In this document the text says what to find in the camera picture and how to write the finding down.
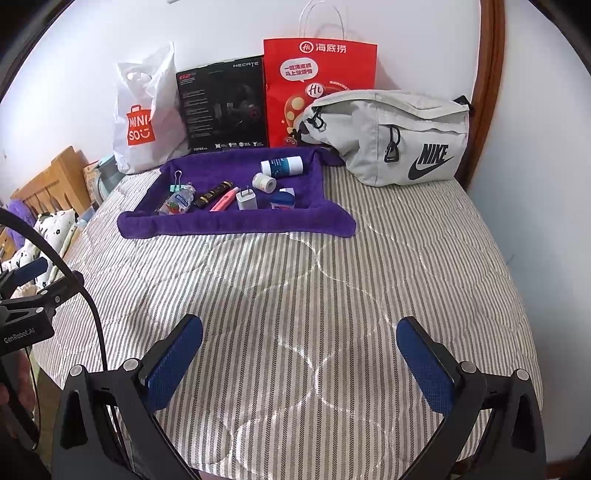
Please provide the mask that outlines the left hand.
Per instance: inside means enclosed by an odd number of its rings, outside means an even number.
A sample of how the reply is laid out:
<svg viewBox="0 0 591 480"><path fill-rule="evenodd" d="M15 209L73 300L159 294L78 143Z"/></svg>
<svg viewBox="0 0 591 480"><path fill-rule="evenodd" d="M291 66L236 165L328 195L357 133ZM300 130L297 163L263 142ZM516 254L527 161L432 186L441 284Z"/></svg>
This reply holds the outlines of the left hand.
<svg viewBox="0 0 591 480"><path fill-rule="evenodd" d="M21 366L27 367L26 373L30 374L30 363L24 353L12 352L1 358L1 385L8 395L8 401L1 408L9 432L14 433L26 449L33 450L39 442L39 429L32 414L19 399Z"/></svg>

